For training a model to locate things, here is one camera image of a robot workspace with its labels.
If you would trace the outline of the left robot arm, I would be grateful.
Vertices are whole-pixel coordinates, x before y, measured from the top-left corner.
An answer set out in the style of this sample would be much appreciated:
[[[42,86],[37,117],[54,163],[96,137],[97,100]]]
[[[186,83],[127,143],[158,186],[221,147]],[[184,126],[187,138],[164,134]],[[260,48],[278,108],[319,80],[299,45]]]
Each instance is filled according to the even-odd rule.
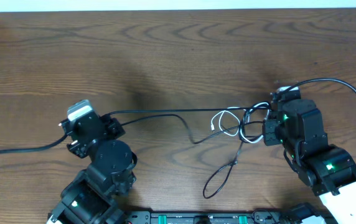
[[[136,181],[138,158],[119,140],[125,134],[117,119],[94,111],[65,119],[61,126],[72,143],[68,150],[90,164],[60,194],[48,223],[124,223],[126,215],[116,201],[127,195]]]

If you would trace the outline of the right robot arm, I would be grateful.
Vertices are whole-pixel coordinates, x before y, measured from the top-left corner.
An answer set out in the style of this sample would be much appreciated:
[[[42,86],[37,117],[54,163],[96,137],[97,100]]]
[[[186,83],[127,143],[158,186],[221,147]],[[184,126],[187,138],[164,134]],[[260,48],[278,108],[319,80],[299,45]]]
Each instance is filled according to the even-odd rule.
[[[299,179],[320,198],[337,223],[356,223],[356,163],[329,144],[322,114],[299,88],[284,86],[272,94],[277,105],[263,123],[266,146],[282,145]]]

